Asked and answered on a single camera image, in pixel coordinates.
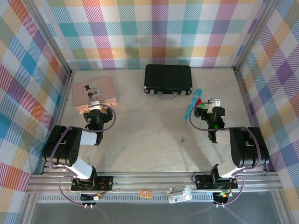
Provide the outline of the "white plastic device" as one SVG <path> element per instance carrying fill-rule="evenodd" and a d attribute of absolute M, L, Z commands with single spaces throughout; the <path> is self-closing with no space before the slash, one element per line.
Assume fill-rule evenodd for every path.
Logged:
<path fill-rule="evenodd" d="M 170 204 L 189 201 L 192 199 L 191 189 L 188 185 L 169 188 L 166 191 Z"/>

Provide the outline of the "blue pen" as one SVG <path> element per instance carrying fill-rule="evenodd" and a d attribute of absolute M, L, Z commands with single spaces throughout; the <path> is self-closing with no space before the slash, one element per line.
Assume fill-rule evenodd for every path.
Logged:
<path fill-rule="evenodd" d="M 196 105 L 197 101 L 200 99 L 202 95 L 202 90 L 201 89 L 197 89 L 195 92 L 194 92 L 194 96 L 193 98 L 191 99 L 191 102 L 185 112 L 185 115 L 184 115 L 184 121 L 187 121 L 189 119 L 189 115 L 190 115 L 190 112 L 192 110 L 192 108 Z"/>

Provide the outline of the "aluminium side rail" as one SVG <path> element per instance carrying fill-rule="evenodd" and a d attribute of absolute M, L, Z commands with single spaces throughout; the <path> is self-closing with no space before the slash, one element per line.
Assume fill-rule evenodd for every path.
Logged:
<path fill-rule="evenodd" d="M 238 87 L 239 87 L 239 90 L 240 90 L 240 93 L 242 95 L 242 100 L 243 100 L 243 104 L 245 106 L 245 111 L 246 111 L 246 114 L 247 114 L 247 117 L 249 119 L 249 122 L 250 122 L 250 126 L 256 126 L 254 124 L 254 121 L 252 119 L 252 116 L 251 116 L 251 113 L 250 113 L 250 109 L 249 109 L 249 105 L 248 105 L 248 102 L 246 100 L 246 96 L 245 96 L 245 92 L 244 92 L 244 89 L 242 87 L 242 83 L 240 81 L 240 78 L 239 78 L 239 75 L 237 73 L 237 71 L 234 69 L 234 75 L 235 75 L 235 78 L 237 80 L 237 84 L 238 84 Z"/>
<path fill-rule="evenodd" d="M 45 140 L 45 142 L 46 142 L 46 141 L 48 140 L 48 138 L 50 137 L 50 133 L 51 133 L 51 131 L 53 130 L 54 126 L 55 126 L 55 125 L 60 125 L 60 124 L 61 124 L 61 121 L 62 121 L 64 112 L 65 112 L 67 103 L 68 103 L 68 101 L 69 101 L 69 95 L 70 95 L 70 91 L 71 91 L 71 85 L 72 85 L 72 83 L 73 83 L 75 73 L 76 73 L 75 70 L 70 70 L 70 73 L 69 73 L 69 75 L 67 76 L 66 83 L 65 83 L 65 87 L 64 87 L 64 89 L 63 89 L 61 98 L 60 98 L 60 100 L 59 100 L 58 109 L 57 109 L 57 112 L 56 112 L 56 114 L 55 114 L 54 121 L 53 121 L 53 122 L 51 123 L 51 125 L 50 125 L 50 130 L 49 130 L 49 132 L 48 132 L 47 135 L 46 135 L 46 140 Z"/>

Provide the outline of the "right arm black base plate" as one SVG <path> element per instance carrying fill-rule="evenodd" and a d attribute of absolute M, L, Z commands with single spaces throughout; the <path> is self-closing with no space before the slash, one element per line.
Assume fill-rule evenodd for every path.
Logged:
<path fill-rule="evenodd" d="M 216 178 L 213 175 L 196 175 L 195 183 L 197 190 L 231 190 L 238 189 L 235 178 Z"/>

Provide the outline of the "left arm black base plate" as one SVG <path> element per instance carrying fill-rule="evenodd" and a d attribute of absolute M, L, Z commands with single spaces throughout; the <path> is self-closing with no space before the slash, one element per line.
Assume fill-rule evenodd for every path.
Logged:
<path fill-rule="evenodd" d="M 111 191 L 112 176 L 96 176 L 92 180 L 72 178 L 71 191 Z"/>

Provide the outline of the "pink tin box cartoon couple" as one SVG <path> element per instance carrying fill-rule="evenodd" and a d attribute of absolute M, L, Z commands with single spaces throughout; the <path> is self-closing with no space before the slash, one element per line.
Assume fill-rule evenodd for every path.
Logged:
<path fill-rule="evenodd" d="M 80 114 L 88 112 L 87 105 L 94 101 L 107 106 L 116 106 L 117 98 L 110 76 L 99 77 L 72 85 L 73 106 Z"/>

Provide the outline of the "aluminium corner post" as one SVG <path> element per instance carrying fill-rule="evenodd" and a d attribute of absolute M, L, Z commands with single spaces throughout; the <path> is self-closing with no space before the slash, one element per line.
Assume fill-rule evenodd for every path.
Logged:
<path fill-rule="evenodd" d="M 34 22 L 40 29 L 41 34 L 45 38 L 46 42 L 49 44 L 54 56 L 57 58 L 57 61 L 60 63 L 63 71 L 68 75 L 71 76 L 72 70 L 70 69 L 68 63 L 66 62 L 62 52 L 58 48 L 53 35 L 51 34 L 46 22 L 42 18 L 38 8 L 36 7 L 34 0 L 22 0 L 24 6 L 28 10 L 29 14 L 32 16 Z"/>
<path fill-rule="evenodd" d="M 245 63 L 278 2 L 279 0 L 262 0 L 261 6 L 256 12 L 248 32 L 245 35 L 244 42 L 240 46 L 236 56 L 236 63 L 233 66 L 235 75 L 241 70 L 241 67 Z"/>

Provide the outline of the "black connector bracket green light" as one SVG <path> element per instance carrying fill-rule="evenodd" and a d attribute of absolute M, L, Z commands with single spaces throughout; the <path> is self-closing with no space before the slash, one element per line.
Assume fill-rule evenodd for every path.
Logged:
<path fill-rule="evenodd" d="M 229 195 L 225 192 L 213 192 L 213 204 L 224 207 L 229 202 Z"/>

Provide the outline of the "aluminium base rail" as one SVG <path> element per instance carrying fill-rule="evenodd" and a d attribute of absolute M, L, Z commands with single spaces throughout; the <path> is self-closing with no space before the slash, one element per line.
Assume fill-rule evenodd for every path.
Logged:
<path fill-rule="evenodd" d="M 67 173 L 50 172 L 42 175 L 33 175 L 29 181 L 26 193 L 59 193 L 58 183 L 65 193 L 97 193 L 96 190 L 74 190 L 70 178 L 63 178 Z M 100 173 L 102 176 L 112 176 L 112 189 L 109 193 L 139 193 L 140 190 L 149 190 L 153 193 L 165 193 L 167 189 L 188 185 L 191 192 L 197 187 L 191 178 L 191 172 L 111 172 Z M 282 183 L 275 172 L 246 172 L 237 178 L 238 192 L 282 191 Z"/>

